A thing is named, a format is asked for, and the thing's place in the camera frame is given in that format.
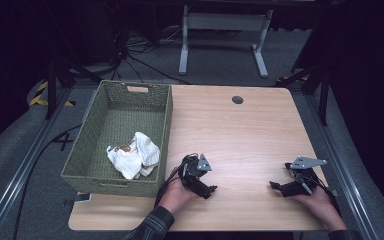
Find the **grey metal floor rail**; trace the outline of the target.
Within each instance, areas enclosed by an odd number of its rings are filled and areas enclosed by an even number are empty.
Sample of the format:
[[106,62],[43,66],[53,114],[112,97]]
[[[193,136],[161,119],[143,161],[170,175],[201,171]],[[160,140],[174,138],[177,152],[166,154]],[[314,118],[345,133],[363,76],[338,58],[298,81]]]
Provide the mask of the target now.
[[339,156],[334,139],[327,126],[323,125],[319,118],[319,110],[317,102],[311,96],[304,97],[305,102],[311,112],[312,117],[316,120],[316,126],[320,131],[323,141],[327,146],[330,156],[332,157],[331,165],[335,169],[335,174],[342,187],[347,203],[350,206],[352,214],[360,229],[361,235],[365,240],[380,240],[372,221],[369,218],[366,205],[361,197],[355,181],[351,173],[347,169],[345,163]]
[[60,94],[56,98],[56,103],[54,105],[51,117],[48,120],[44,120],[40,125],[39,131],[36,134],[34,141],[30,145],[16,172],[5,188],[5,191],[0,198],[0,226],[2,225],[12,205],[17,199],[19,192],[23,188],[23,185],[27,179],[27,175],[33,168],[35,159],[39,156],[39,152],[44,149],[45,138],[47,137],[59,112],[64,107],[64,104],[70,96],[71,92],[71,89],[63,88],[60,90]]

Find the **green woven basket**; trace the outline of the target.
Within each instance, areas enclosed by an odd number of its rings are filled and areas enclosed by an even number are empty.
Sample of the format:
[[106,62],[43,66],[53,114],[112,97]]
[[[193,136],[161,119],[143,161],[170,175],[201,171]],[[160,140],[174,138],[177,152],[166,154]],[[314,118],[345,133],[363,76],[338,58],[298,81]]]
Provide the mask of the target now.
[[[155,197],[164,182],[173,110],[169,85],[103,81],[93,98],[61,177],[82,193]],[[150,175],[128,180],[107,150],[141,132],[160,149]]]

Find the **person's left hand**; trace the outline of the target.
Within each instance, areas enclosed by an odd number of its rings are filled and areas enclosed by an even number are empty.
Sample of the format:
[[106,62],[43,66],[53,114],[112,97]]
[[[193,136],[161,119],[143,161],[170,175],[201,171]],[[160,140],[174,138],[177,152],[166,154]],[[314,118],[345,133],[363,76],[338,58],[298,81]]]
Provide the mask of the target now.
[[197,195],[187,190],[183,186],[182,181],[176,177],[168,184],[159,202],[159,206],[165,208],[171,214],[175,214],[195,198],[197,198]]

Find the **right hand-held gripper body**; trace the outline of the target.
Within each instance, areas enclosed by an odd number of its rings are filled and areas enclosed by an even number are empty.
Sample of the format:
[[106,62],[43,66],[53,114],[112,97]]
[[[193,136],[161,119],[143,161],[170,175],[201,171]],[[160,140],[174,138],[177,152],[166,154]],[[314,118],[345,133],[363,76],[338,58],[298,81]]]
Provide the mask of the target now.
[[314,167],[322,166],[326,160],[298,156],[292,163],[286,163],[285,167],[294,179],[284,191],[296,195],[312,195],[315,188],[321,185],[321,180],[314,171]]

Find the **white metal desk frame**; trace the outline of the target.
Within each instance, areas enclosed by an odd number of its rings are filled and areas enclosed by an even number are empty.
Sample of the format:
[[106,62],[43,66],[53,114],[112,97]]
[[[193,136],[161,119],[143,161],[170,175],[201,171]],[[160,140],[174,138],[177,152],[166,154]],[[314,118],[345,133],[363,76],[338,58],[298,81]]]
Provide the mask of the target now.
[[263,58],[262,48],[269,31],[273,10],[268,10],[263,15],[243,14],[218,14],[190,12],[189,7],[183,7],[182,17],[182,47],[178,72],[180,75],[187,73],[189,43],[189,30],[232,30],[258,32],[259,40],[252,45],[254,59],[262,78],[268,77],[268,70]]

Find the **black tripod stand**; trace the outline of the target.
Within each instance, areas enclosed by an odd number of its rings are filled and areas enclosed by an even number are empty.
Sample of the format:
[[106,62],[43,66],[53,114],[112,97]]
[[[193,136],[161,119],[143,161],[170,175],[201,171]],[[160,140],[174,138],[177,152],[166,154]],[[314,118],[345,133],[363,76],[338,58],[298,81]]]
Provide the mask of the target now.
[[318,116],[321,123],[326,126],[326,112],[329,93],[329,74],[325,66],[312,66],[295,73],[289,77],[279,78],[274,87],[287,87],[288,85],[297,82],[304,77],[307,78],[305,83],[300,88],[304,95],[313,95],[317,89],[320,89],[320,98],[318,105]]
[[72,88],[75,84],[74,77],[70,70],[74,69],[81,75],[92,80],[93,82],[100,83],[102,78],[90,72],[83,66],[77,65],[74,62],[60,57],[53,56],[48,64],[47,69],[47,82],[48,82],[48,107],[45,119],[49,120],[57,109],[57,87],[56,83],[60,82],[63,88]]

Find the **person's right hand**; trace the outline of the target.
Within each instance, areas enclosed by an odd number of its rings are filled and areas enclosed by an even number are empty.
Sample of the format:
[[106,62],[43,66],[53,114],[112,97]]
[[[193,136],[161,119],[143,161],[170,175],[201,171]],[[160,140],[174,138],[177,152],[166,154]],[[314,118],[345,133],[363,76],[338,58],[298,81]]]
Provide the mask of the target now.
[[317,187],[312,195],[296,195],[293,199],[306,206],[329,231],[347,230],[345,222],[321,187]]

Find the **black tape floor mark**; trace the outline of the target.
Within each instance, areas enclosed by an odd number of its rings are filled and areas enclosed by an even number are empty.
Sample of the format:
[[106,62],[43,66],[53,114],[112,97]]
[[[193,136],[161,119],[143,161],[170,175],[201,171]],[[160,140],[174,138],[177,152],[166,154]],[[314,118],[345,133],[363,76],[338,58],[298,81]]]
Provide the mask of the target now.
[[70,133],[69,132],[64,132],[58,136],[56,136],[53,140],[52,143],[58,143],[60,145],[60,150],[64,151],[66,146],[69,143],[72,143],[73,140],[70,138]]

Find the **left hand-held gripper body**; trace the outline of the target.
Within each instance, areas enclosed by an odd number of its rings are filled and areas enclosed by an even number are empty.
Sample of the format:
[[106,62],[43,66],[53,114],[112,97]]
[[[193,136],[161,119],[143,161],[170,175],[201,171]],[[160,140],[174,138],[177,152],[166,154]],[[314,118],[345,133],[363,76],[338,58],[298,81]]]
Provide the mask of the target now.
[[201,194],[209,192],[209,186],[201,182],[200,178],[211,170],[212,167],[204,154],[192,154],[183,158],[178,176],[187,190],[201,197]]

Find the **white cloth with brown print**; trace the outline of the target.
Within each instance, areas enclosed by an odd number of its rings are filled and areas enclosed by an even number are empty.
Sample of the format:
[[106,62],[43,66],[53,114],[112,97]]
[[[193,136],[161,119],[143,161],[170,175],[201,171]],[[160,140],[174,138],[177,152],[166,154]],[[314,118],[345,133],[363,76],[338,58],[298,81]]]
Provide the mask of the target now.
[[148,177],[160,162],[160,148],[142,132],[136,132],[128,145],[108,146],[107,158],[127,180]]

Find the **yellow and black floor tape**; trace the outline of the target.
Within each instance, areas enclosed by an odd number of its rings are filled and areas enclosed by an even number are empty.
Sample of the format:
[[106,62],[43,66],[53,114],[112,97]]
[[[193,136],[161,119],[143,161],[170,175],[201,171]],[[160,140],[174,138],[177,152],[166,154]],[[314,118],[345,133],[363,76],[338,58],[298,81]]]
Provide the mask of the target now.
[[30,105],[48,106],[48,101],[42,98],[43,93],[47,90],[48,82],[44,80],[36,90],[34,96],[30,100]]

